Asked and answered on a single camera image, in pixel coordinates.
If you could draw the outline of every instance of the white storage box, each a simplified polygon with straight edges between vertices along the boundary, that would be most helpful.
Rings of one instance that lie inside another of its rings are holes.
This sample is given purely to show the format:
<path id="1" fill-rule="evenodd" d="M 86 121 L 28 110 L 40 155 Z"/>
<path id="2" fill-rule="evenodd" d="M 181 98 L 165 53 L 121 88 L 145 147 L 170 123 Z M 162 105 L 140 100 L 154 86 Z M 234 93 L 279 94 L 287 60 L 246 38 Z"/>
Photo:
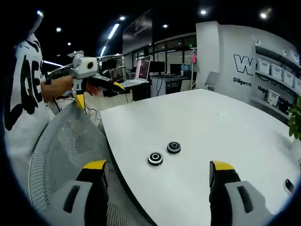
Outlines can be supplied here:
<path id="1" fill-rule="evenodd" d="M 275 77 L 275 79 L 282 81 L 282 68 L 277 65 L 271 64 L 270 69 L 271 75 Z"/>
<path id="2" fill-rule="evenodd" d="M 268 96 L 267 96 L 267 102 L 270 104 L 270 105 L 273 105 L 276 107 L 277 103 L 278 103 L 278 100 L 279 100 L 279 94 L 270 90 L 268 91 Z"/>
<path id="3" fill-rule="evenodd" d="M 283 82 L 290 86 L 290 87 L 293 87 L 293 74 L 289 73 L 288 71 L 286 70 L 282 70 L 282 77 L 283 77 Z"/>
<path id="4" fill-rule="evenodd" d="M 270 66 L 269 62 L 257 59 L 257 70 L 259 70 L 260 72 L 269 74 L 269 66 Z"/>
<path id="5" fill-rule="evenodd" d="M 301 80 L 297 77 L 294 77 L 293 79 L 293 87 L 295 88 L 295 90 L 297 90 L 299 96 L 301 96 Z"/>
<path id="6" fill-rule="evenodd" d="M 291 55 L 291 59 L 293 59 L 295 63 L 299 63 L 299 54 L 291 50 Z"/>

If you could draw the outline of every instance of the white table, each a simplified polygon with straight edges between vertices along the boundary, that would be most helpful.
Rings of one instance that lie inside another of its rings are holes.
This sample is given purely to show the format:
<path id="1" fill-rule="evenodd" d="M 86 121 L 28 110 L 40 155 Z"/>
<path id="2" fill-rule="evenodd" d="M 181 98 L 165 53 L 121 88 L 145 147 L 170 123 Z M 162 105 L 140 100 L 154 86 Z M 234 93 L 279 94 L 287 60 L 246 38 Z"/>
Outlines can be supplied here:
<path id="1" fill-rule="evenodd" d="M 118 167 L 134 196 L 158 226 L 210 225 L 209 162 L 234 166 L 278 213 L 300 170 L 289 154 L 293 138 L 282 122 L 243 102 L 197 89 L 101 111 Z M 181 144 L 175 155 L 170 141 Z M 148 164 L 161 152 L 160 166 Z"/>

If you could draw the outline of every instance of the black bearing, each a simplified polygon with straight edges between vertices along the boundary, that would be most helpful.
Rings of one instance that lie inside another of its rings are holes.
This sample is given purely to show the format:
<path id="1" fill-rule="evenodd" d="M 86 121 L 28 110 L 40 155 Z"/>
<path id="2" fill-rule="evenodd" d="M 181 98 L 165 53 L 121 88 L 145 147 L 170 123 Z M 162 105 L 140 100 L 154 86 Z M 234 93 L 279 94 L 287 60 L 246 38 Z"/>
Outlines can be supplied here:
<path id="1" fill-rule="evenodd" d="M 153 152 L 148 157 L 148 161 L 151 165 L 158 166 L 163 162 L 163 155 L 159 152 Z"/>
<path id="2" fill-rule="evenodd" d="M 181 145 L 179 142 L 172 141 L 167 145 L 167 150 L 168 150 L 168 152 L 173 153 L 173 154 L 179 153 L 181 150 Z"/>

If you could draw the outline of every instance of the white t-shirt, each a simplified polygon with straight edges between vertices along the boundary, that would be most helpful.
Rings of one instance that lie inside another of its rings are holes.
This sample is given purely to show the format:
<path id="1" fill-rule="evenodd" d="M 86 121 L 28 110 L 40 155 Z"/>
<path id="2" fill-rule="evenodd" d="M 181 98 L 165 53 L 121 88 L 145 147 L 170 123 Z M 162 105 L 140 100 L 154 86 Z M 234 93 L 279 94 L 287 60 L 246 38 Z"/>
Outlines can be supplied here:
<path id="1" fill-rule="evenodd" d="M 30 158 L 49 122 L 40 84 L 42 53 L 35 35 L 16 48 L 16 66 L 7 76 L 3 124 L 5 144 L 13 170 L 26 195 Z"/>

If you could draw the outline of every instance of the w logo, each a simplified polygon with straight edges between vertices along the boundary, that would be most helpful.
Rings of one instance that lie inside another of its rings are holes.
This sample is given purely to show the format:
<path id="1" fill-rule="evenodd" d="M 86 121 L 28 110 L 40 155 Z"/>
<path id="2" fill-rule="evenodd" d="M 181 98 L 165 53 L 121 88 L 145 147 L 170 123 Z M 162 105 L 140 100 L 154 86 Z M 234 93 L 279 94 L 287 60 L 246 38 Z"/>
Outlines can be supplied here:
<path id="1" fill-rule="evenodd" d="M 254 64 L 254 59 L 252 58 L 251 61 L 249 57 L 243 56 L 243 58 L 240 57 L 240 55 L 234 54 L 234 60 L 235 60 L 235 65 L 236 69 L 240 73 L 247 73 L 248 75 L 251 75 L 251 68 Z"/>

